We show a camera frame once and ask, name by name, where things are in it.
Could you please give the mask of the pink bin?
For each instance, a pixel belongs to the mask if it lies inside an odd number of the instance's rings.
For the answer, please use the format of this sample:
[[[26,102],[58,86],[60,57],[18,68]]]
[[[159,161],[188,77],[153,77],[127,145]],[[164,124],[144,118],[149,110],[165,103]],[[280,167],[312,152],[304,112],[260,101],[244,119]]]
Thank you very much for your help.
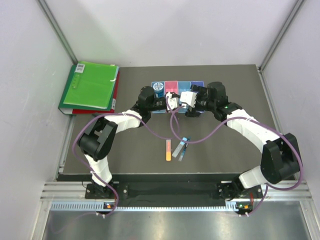
[[[164,93],[179,93],[179,85],[178,81],[172,80],[172,81],[165,81],[164,82]]]

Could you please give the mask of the blue round tape dispenser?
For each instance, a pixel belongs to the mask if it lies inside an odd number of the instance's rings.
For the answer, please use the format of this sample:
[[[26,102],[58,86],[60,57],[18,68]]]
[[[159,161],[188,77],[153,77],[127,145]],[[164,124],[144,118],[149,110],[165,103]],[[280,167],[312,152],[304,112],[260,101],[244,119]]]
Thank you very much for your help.
[[[165,90],[164,82],[161,82],[161,81],[153,82],[151,86],[157,98],[162,98],[164,96],[164,90]]]

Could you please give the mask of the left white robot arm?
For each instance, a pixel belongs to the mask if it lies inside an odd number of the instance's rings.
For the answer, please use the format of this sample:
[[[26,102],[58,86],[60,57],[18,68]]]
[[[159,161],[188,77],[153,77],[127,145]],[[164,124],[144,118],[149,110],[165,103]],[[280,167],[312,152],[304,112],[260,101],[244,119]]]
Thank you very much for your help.
[[[154,89],[145,86],[130,109],[120,113],[97,114],[79,133],[75,143],[88,161],[91,173],[88,189],[92,194],[106,199],[115,191],[110,183],[113,176],[109,169],[108,154],[116,134],[145,125],[151,118],[151,112],[167,109],[170,98],[171,93],[156,97]]]

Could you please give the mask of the green folder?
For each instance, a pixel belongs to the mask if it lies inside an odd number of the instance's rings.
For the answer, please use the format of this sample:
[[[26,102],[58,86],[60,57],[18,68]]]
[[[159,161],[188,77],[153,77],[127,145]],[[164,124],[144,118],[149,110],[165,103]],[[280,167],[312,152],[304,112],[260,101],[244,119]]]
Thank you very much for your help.
[[[106,109],[112,97],[119,67],[114,64],[79,61],[71,71],[62,103]]]

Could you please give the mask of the light blue highlighter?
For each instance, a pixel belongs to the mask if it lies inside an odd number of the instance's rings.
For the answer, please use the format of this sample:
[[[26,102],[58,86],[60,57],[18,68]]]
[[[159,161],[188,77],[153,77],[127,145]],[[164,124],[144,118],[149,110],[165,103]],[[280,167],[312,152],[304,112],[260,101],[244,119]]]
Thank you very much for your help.
[[[182,138],[182,141],[180,141],[180,143],[178,144],[178,146],[176,147],[176,149],[172,153],[173,158],[176,158],[178,156],[178,154],[181,152],[181,150],[183,149],[183,147],[185,146],[187,141],[188,141],[187,137]]]

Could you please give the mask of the blue pen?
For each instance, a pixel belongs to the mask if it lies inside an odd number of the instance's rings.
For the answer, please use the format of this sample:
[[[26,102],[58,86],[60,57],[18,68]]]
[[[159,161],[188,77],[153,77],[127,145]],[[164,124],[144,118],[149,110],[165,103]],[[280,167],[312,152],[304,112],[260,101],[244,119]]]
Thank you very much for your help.
[[[181,162],[181,161],[183,160],[183,158],[184,158],[184,155],[185,155],[185,153],[186,153],[187,147],[188,147],[188,145],[189,145],[189,141],[190,141],[190,138],[186,138],[186,139],[185,139],[185,143],[184,143],[184,145],[183,145],[182,151],[181,151],[180,156],[179,156],[179,158],[178,158],[178,161],[179,161],[179,162]]]

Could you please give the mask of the orange highlighter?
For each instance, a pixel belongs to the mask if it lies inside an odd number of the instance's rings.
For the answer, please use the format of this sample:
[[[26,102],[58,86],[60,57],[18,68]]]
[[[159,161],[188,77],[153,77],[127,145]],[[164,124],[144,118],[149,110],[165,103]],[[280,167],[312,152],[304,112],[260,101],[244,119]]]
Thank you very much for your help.
[[[171,139],[167,139],[165,143],[165,160],[167,162],[172,160]]]

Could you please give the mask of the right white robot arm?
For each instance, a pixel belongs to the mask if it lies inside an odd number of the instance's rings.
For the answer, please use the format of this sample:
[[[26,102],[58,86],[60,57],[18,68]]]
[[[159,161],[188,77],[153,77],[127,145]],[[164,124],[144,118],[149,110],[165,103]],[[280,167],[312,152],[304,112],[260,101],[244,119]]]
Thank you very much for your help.
[[[185,115],[195,117],[199,112],[211,112],[216,120],[238,132],[261,152],[260,165],[237,175],[223,190],[226,200],[245,198],[252,188],[262,184],[275,187],[303,168],[298,141],[288,133],[283,135],[250,116],[240,105],[230,102],[225,86],[211,82],[207,87],[192,85],[183,91],[180,101],[187,107]]]

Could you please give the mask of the teal blue bin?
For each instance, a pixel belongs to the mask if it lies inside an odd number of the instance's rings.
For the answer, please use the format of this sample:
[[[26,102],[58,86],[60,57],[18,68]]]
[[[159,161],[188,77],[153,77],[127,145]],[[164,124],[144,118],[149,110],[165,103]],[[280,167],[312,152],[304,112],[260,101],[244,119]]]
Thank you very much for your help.
[[[178,94],[180,95],[182,92],[190,91],[191,85],[191,81],[178,81]]]

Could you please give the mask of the red folder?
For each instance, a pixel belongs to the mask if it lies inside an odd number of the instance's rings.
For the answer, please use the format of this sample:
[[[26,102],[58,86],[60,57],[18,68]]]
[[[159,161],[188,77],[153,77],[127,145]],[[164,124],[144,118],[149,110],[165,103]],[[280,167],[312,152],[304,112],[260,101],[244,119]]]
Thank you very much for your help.
[[[116,107],[116,98],[118,94],[119,78],[120,78],[120,72],[118,72],[117,74],[112,100],[110,100],[110,103],[107,109],[73,109],[71,114],[80,115],[80,114],[94,114],[94,113],[99,113],[99,114],[114,113],[115,107]]]

